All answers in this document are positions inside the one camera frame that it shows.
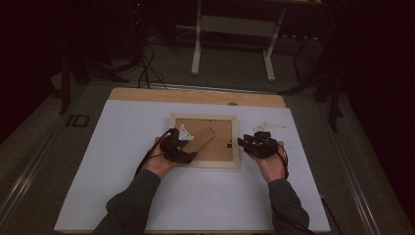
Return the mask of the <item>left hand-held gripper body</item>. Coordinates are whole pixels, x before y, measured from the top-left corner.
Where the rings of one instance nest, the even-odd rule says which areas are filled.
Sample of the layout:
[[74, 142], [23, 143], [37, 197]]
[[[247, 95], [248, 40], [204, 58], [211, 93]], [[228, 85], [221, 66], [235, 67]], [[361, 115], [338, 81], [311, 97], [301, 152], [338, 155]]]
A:
[[176, 127], [170, 128], [164, 137], [161, 138], [160, 149], [163, 156], [178, 164], [183, 163], [183, 154], [186, 152], [184, 148], [189, 144], [189, 140], [180, 139], [180, 131]]

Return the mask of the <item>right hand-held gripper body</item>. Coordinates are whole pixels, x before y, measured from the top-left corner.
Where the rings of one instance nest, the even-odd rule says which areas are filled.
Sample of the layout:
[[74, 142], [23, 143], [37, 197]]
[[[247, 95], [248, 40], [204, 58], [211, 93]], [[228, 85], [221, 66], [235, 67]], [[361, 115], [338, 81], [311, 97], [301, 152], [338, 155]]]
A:
[[264, 121], [253, 128], [254, 135], [248, 138], [247, 147], [254, 149], [254, 157], [266, 159], [278, 152], [277, 140], [271, 135], [273, 130], [283, 130], [284, 125]]

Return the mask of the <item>light wooden photo frame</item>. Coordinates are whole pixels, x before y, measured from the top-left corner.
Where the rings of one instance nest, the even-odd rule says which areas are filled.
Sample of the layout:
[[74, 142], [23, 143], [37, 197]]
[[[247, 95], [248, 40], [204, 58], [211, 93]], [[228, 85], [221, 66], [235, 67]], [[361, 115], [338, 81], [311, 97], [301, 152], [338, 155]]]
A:
[[[240, 155], [239, 155], [239, 146], [237, 143], [237, 137], [239, 136], [239, 127], [236, 115], [207, 115], [207, 114], [186, 114], [186, 113], [172, 113], [170, 115], [169, 126], [176, 127], [175, 119], [179, 117], [201, 117], [201, 118], [209, 118], [211, 116], [227, 116], [232, 118], [235, 121], [233, 127], [233, 140], [232, 140], [232, 147], [233, 147], [233, 161], [232, 162], [199, 162], [199, 161], [192, 161], [189, 164], [189, 167], [198, 167], [198, 168], [239, 168], [240, 167]], [[185, 137], [190, 141], [193, 140], [194, 137], [185, 129]]]

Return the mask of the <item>brown frame backing board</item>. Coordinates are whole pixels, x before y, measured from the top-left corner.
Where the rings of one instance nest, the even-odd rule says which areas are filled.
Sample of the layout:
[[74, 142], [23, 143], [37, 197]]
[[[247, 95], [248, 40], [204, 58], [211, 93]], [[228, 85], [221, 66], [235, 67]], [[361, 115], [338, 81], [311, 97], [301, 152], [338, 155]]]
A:
[[227, 116], [177, 117], [175, 126], [181, 125], [194, 137], [184, 147], [187, 153], [197, 152], [194, 162], [232, 162], [233, 127], [235, 121]]

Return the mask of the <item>person's left hand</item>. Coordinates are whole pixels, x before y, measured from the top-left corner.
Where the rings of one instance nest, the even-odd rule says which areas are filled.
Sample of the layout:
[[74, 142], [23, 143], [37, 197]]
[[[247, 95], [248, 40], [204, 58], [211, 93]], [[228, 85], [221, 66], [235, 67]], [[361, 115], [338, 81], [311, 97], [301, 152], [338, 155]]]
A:
[[150, 157], [145, 161], [143, 168], [154, 173], [159, 179], [163, 179], [178, 163], [167, 160], [157, 145], [151, 152]]

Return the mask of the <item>person's right hand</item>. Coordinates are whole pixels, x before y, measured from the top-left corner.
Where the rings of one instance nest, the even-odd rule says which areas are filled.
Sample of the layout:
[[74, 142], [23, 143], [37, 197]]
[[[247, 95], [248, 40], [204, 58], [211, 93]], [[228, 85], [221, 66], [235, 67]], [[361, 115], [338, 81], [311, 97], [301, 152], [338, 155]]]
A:
[[267, 183], [277, 179], [286, 179], [288, 176], [288, 156], [285, 145], [278, 141], [278, 152], [266, 159], [254, 158], [258, 164], [262, 177]]

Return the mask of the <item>white table cover sheet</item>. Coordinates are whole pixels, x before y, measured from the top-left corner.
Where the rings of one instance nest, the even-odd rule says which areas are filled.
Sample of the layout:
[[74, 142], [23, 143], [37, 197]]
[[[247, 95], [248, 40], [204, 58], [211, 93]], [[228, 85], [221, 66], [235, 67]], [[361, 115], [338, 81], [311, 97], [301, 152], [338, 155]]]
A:
[[[247, 106], [108, 101], [55, 228], [72, 233], [93, 230], [106, 214], [106, 203], [133, 179], [156, 137], [168, 129], [171, 114], [234, 115], [241, 133], [268, 122], [273, 138], [284, 142], [289, 181], [309, 215], [309, 227], [329, 230], [313, 175], [288, 109]], [[243, 155], [236, 169], [173, 169], [152, 203], [149, 232], [268, 232], [272, 230], [268, 187], [255, 162]]]

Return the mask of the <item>black metal stand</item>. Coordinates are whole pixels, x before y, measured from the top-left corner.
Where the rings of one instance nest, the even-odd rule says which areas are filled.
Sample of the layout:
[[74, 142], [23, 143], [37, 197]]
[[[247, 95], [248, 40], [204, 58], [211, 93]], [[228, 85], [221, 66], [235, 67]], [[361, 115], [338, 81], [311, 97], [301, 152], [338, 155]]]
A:
[[340, 90], [342, 79], [345, 73], [343, 67], [339, 67], [334, 73], [333, 77], [333, 86], [332, 86], [332, 96], [330, 102], [330, 111], [329, 111], [329, 125], [333, 132], [337, 133], [337, 118], [339, 115], [339, 100], [340, 100]]
[[62, 87], [61, 87], [61, 110], [63, 115], [70, 103], [70, 70], [69, 70], [69, 56], [64, 55], [62, 58]]

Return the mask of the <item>black floor plate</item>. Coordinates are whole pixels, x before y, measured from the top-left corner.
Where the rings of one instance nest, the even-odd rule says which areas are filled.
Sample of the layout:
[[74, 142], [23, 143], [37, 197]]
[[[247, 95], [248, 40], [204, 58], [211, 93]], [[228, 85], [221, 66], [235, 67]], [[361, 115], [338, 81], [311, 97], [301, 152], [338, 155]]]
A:
[[71, 115], [66, 127], [86, 127], [90, 121], [90, 116]]

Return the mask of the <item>silver rail behind table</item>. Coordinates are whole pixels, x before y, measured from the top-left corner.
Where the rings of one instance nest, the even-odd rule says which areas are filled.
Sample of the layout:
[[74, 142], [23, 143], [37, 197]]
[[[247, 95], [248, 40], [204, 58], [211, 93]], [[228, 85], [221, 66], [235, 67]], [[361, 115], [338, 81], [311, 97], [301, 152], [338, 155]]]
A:
[[151, 89], [162, 89], [162, 90], [206, 91], [206, 92], [227, 92], [227, 93], [277, 95], [277, 92], [268, 92], [268, 91], [251, 91], [251, 90], [230, 89], [230, 88], [215, 88], [215, 87], [177, 85], [177, 84], [161, 84], [161, 83], [150, 83], [149, 86], [145, 85], [144, 87], [145, 88], [151, 88]]

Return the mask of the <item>metal floor rail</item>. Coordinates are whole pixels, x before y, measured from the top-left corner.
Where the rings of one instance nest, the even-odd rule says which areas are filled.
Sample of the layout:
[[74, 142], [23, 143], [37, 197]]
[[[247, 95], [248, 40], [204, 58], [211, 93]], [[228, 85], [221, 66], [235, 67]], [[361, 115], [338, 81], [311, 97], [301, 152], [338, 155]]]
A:
[[5, 201], [0, 206], [0, 232], [7, 227], [7, 224], [17, 209], [19, 203], [23, 199], [26, 191], [30, 187], [35, 178], [40, 166], [44, 162], [46, 153], [53, 143], [56, 135], [60, 132], [60, 128], [52, 128], [46, 135], [45, 139], [40, 143], [35, 150], [32, 158], [23, 169], [15, 181], [11, 191], [7, 194]]
[[371, 208], [368, 204], [367, 198], [362, 191], [362, 188], [357, 180], [357, 177], [352, 169], [352, 165], [348, 160], [345, 149], [342, 146], [341, 140], [338, 137], [336, 126], [336, 113], [332, 112], [331, 108], [327, 109], [327, 128], [331, 131], [331, 139], [339, 154], [341, 166], [344, 172], [345, 181], [350, 195], [354, 201], [360, 220], [363, 223], [367, 235], [381, 235], [380, 228], [375, 221]]

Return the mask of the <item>white metal desk frame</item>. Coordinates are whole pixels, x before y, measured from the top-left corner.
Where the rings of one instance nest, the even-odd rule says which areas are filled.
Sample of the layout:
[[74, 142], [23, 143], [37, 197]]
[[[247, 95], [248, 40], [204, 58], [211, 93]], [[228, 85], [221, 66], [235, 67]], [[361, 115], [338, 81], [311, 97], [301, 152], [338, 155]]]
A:
[[220, 16], [204, 15], [202, 13], [203, 0], [197, 1], [196, 16], [196, 40], [191, 66], [191, 74], [198, 75], [200, 70], [200, 60], [202, 54], [201, 35], [203, 31], [231, 33], [238, 35], [262, 36], [270, 39], [269, 46], [262, 52], [262, 58], [265, 66], [266, 76], [269, 82], [276, 80], [271, 55], [275, 43], [279, 36], [283, 19], [285, 18], [287, 8], [283, 7], [278, 14], [275, 22], [258, 21], [248, 19], [238, 19]]

